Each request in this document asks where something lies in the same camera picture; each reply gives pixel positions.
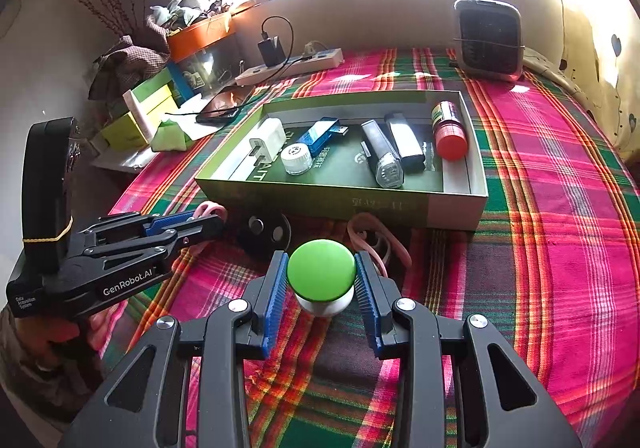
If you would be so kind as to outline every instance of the yellow rubber band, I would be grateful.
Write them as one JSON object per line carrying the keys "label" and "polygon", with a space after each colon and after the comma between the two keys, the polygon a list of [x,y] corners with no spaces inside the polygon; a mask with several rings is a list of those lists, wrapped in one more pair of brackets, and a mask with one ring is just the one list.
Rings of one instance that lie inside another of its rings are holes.
{"label": "yellow rubber band", "polygon": [[55,237],[55,238],[23,238],[22,241],[25,244],[33,244],[34,242],[57,242],[60,240],[60,238],[64,237],[66,234],[68,234],[69,230],[71,229],[71,226],[74,223],[74,218],[71,217],[71,219],[69,220],[69,224],[66,226],[66,228],[64,230],[62,230],[60,232],[60,234]]}

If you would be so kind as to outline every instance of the plaid tablecloth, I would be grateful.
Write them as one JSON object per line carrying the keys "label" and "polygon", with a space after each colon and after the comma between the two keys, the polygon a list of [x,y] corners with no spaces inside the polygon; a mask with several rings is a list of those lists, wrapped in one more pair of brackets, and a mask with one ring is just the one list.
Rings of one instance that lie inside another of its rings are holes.
{"label": "plaid tablecloth", "polygon": [[[425,49],[348,54],[334,70],[279,82],[260,102],[394,89],[463,93],[489,187],[482,221],[474,234],[394,230],[414,266],[403,272],[392,265],[390,274],[404,296],[436,314],[488,316],[584,446],[593,446],[640,374],[638,192],[602,133],[555,85],[531,73],[516,86],[472,80],[449,63],[446,53]],[[204,200],[194,176],[228,133],[184,154],[160,155],[114,211],[193,208]],[[292,228],[296,244],[324,237],[349,245],[344,222],[292,218]],[[192,247],[170,280],[112,315],[104,363],[113,367],[158,317],[206,316],[265,269],[232,239]],[[199,360],[193,368],[188,428],[196,424]],[[373,357],[356,306],[313,320],[288,294],[271,358],[245,363],[252,446],[388,446],[398,368]],[[453,407],[447,421],[455,446]]]}

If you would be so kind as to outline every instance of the bottle with red lid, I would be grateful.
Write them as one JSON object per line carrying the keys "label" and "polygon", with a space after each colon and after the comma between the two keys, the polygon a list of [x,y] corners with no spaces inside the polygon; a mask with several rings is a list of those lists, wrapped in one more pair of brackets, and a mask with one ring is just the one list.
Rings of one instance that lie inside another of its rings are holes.
{"label": "bottle with red lid", "polygon": [[465,126],[452,102],[440,102],[431,112],[431,123],[438,155],[447,161],[458,161],[468,151]]}

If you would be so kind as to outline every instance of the green lid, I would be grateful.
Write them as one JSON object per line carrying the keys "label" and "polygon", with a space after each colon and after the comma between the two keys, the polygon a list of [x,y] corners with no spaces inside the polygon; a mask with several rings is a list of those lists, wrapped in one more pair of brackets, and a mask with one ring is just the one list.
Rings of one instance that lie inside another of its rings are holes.
{"label": "green lid", "polygon": [[293,252],[287,266],[293,291],[310,302],[331,302],[345,295],[356,279],[353,253],[333,240],[312,240]]}

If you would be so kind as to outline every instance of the black power adapter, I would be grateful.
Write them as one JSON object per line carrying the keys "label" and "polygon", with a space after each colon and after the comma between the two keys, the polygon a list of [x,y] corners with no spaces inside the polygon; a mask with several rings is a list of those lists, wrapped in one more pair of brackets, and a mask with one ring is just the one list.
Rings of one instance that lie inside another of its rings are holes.
{"label": "black power adapter", "polygon": [[282,44],[280,43],[280,38],[277,36],[269,38],[266,31],[262,32],[262,41],[258,42],[258,49],[267,67],[279,65],[287,59]]}

